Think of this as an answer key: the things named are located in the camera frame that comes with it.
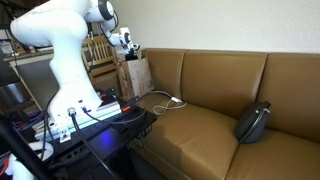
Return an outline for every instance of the wooden chair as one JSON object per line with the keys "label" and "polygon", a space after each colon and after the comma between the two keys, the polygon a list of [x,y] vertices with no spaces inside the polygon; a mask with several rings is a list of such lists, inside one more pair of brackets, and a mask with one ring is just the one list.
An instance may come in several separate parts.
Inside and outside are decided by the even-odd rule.
{"label": "wooden chair", "polygon": [[115,50],[104,36],[83,41],[82,60],[94,88],[119,88]]}

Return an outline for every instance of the couch backrest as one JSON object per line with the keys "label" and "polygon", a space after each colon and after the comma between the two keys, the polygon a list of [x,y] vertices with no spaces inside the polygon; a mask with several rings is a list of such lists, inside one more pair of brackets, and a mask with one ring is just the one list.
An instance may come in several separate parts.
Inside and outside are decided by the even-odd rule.
{"label": "couch backrest", "polygon": [[255,102],[267,53],[190,50],[182,68],[182,99],[239,118]]}
{"label": "couch backrest", "polygon": [[271,103],[268,127],[320,142],[320,55],[270,53],[257,100]]}
{"label": "couch backrest", "polygon": [[155,90],[181,98],[180,80],[183,58],[187,50],[145,49]]}

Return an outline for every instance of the black bag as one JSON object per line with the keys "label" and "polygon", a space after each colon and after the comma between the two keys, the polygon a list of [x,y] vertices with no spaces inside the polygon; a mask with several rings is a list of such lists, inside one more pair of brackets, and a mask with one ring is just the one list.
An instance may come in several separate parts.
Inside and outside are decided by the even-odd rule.
{"label": "black bag", "polygon": [[244,111],[234,132],[240,143],[254,143],[260,139],[270,114],[270,105],[267,101],[254,103]]}

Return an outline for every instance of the black table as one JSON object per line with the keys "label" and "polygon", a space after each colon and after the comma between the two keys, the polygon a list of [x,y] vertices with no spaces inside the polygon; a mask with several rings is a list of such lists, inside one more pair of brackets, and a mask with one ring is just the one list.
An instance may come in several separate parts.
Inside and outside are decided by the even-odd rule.
{"label": "black table", "polygon": [[[148,128],[156,119],[156,115],[145,109],[136,107],[126,116],[116,122],[126,122],[141,116],[141,118],[124,124],[110,125],[106,122],[98,122],[81,129],[89,144],[111,168],[121,176],[121,179],[138,179],[127,145],[143,130]],[[52,171],[55,174],[68,176],[69,179],[85,177],[95,168],[99,162],[89,152],[86,146],[79,140],[77,133],[71,135],[71,142],[60,144],[55,140],[56,157]]]}

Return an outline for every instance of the brown leather couch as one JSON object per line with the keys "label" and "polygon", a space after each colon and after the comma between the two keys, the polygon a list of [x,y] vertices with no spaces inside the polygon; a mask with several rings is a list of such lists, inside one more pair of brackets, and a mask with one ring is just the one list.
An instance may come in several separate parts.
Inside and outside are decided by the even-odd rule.
{"label": "brown leather couch", "polygon": [[[320,55],[146,49],[155,89],[188,105],[158,117],[135,150],[168,179],[320,179]],[[169,97],[148,94],[152,111]],[[234,129],[254,102],[271,103],[262,138]]]}

